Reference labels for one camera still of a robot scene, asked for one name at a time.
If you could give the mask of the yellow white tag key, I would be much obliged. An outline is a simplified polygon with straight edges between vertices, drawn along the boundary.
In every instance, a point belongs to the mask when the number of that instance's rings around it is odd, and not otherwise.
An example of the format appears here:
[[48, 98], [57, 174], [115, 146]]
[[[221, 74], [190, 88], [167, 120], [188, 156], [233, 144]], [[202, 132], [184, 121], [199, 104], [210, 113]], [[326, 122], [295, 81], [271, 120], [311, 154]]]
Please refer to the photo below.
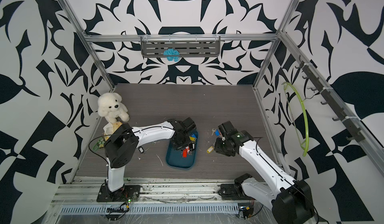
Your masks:
[[211, 145], [211, 146], [207, 149], [207, 153], [212, 153], [214, 150], [215, 150], [215, 147], [214, 147], [213, 145]]

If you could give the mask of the teal scrunchie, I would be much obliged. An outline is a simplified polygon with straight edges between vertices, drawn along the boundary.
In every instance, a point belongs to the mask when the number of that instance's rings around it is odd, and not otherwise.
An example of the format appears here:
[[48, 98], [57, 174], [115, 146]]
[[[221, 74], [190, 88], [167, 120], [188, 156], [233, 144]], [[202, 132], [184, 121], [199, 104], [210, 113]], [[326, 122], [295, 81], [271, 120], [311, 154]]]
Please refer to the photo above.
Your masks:
[[179, 51], [173, 48], [166, 49], [163, 52], [163, 55], [167, 58], [168, 61], [178, 62], [180, 60]]

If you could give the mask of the blue tag key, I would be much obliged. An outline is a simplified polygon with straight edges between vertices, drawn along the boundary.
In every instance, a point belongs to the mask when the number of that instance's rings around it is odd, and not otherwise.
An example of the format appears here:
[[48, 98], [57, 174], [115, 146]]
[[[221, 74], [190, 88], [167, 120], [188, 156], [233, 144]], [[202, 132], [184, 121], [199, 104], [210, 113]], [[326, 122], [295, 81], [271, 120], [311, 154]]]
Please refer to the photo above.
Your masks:
[[220, 134], [220, 131], [219, 131], [218, 129], [213, 128], [213, 129], [212, 129], [212, 136], [213, 136], [213, 135], [215, 135], [215, 136], [220, 136], [221, 134]]

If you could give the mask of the green carabiner keychain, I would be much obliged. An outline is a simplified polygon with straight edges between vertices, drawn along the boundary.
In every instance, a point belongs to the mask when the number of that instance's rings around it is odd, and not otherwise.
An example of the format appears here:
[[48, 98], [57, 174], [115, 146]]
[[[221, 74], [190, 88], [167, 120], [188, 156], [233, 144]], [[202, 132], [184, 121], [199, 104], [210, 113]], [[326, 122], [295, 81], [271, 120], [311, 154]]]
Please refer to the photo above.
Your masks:
[[104, 145], [105, 145], [105, 140], [104, 138], [100, 138], [96, 144], [93, 146], [92, 150], [93, 151], [97, 151], [99, 150], [100, 148], [104, 148]]

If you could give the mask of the teal plastic storage box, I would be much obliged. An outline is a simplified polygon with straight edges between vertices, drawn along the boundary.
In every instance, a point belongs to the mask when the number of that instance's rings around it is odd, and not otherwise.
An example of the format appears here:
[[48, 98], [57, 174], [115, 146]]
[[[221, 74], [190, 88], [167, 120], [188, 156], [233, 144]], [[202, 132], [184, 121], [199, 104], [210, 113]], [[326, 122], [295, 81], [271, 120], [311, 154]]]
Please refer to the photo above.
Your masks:
[[190, 170], [194, 166], [197, 156], [196, 149], [198, 147], [199, 137], [199, 134], [196, 129], [191, 132], [190, 137], [196, 138], [196, 141], [193, 142], [193, 146], [195, 148], [190, 149], [187, 152], [185, 152], [184, 150], [173, 149], [174, 142], [170, 140], [166, 154], [166, 163], [168, 166], [184, 171]]

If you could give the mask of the tissue packet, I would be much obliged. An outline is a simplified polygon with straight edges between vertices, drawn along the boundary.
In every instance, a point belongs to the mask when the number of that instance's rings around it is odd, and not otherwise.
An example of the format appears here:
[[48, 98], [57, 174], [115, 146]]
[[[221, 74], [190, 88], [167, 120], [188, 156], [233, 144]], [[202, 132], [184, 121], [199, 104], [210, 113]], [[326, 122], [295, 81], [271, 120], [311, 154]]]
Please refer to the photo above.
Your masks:
[[114, 132], [122, 125], [122, 123], [120, 121], [117, 121], [116, 123], [108, 123], [107, 125], [105, 125], [103, 127], [103, 130], [104, 130], [104, 138], [105, 138], [105, 141], [107, 141], [109, 139], [109, 137], [112, 136], [112, 134], [114, 134]]

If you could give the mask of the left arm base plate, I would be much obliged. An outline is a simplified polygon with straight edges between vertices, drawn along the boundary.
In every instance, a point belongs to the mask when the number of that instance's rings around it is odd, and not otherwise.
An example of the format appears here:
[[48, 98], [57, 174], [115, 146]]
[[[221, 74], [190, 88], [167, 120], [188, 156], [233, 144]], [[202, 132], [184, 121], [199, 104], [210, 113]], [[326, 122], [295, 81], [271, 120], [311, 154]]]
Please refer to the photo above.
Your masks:
[[140, 185], [128, 185], [111, 192], [106, 184], [102, 184], [98, 193], [97, 202], [135, 202], [140, 196], [140, 191]]

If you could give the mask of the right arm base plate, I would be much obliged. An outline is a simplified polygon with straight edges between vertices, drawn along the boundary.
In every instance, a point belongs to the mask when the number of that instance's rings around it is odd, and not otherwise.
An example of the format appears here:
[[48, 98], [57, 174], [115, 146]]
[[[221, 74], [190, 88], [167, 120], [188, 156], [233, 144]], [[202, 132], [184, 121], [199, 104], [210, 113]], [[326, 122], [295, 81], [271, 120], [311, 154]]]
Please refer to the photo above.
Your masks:
[[245, 195], [239, 184], [221, 184], [218, 194], [224, 201], [251, 200]]

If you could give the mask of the grey wall shelf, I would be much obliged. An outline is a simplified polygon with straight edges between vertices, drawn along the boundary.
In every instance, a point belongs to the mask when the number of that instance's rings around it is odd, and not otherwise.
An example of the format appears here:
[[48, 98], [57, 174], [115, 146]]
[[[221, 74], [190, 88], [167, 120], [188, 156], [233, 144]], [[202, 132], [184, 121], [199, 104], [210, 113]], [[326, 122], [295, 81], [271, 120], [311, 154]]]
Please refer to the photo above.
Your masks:
[[163, 52], [168, 48], [178, 50], [180, 57], [218, 57], [221, 52], [221, 39], [215, 35], [143, 36], [140, 45], [147, 58], [165, 58]]

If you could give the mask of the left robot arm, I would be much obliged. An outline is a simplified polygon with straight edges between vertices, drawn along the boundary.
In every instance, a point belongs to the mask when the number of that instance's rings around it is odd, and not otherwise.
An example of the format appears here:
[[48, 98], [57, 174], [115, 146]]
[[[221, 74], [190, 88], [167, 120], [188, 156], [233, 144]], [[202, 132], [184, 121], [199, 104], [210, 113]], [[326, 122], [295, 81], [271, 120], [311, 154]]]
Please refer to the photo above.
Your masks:
[[183, 121], [169, 119], [144, 127], [122, 124], [105, 143], [107, 190], [114, 193], [124, 187], [125, 166], [131, 161], [136, 149], [160, 140], [169, 140], [173, 150], [194, 149], [195, 144], [190, 136], [195, 130], [196, 124], [190, 117]]

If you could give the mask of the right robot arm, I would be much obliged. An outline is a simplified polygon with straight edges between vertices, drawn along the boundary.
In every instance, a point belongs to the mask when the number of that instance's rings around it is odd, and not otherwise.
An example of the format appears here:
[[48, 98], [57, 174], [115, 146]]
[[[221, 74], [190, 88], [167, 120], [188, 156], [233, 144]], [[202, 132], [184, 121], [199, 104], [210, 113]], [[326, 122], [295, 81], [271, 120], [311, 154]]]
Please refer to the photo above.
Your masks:
[[247, 131], [238, 131], [227, 121], [218, 126], [217, 133], [215, 152], [241, 156], [266, 182], [262, 185], [244, 174], [232, 185], [221, 185], [218, 194], [223, 199], [256, 200], [272, 212], [279, 224], [303, 224], [315, 216], [310, 186], [283, 171]]

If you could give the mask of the black hook rail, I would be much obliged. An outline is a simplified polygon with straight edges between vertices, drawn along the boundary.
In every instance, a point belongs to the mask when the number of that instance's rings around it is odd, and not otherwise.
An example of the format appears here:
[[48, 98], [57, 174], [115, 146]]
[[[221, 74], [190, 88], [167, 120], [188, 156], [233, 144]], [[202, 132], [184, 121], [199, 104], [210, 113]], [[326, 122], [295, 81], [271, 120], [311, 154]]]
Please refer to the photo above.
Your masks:
[[347, 136], [346, 139], [348, 141], [355, 140], [356, 142], [365, 140], [362, 129], [357, 124], [357, 117], [347, 110], [346, 105], [342, 102], [336, 91], [328, 84], [312, 63], [305, 63], [301, 55], [299, 56], [299, 61], [297, 69], [302, 69], [305, 73], [304, 79], [310, 80], [314, 85], [314, 87], [310, 87], [310, 90], [315, 93], [317, 92], [324, 99], [321, 104], [328, 105], [335, 113], [336, 117], [333, 117], [332, 120], [341, 122], [349, 132], [350, 136]]

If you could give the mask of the white teddy bear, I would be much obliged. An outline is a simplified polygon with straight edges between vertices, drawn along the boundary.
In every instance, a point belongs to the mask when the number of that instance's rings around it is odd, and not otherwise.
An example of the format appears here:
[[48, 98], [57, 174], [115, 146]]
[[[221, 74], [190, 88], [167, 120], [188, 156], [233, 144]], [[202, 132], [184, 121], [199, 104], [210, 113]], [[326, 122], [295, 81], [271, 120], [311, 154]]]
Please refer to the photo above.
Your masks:
[[104, 93], [98, 98], [98, 115], [108, 123], [114, 124], [118, 118], [128, 122], [130, 116], [127, 107], [122, 103], [122, 97], [117, 93]]

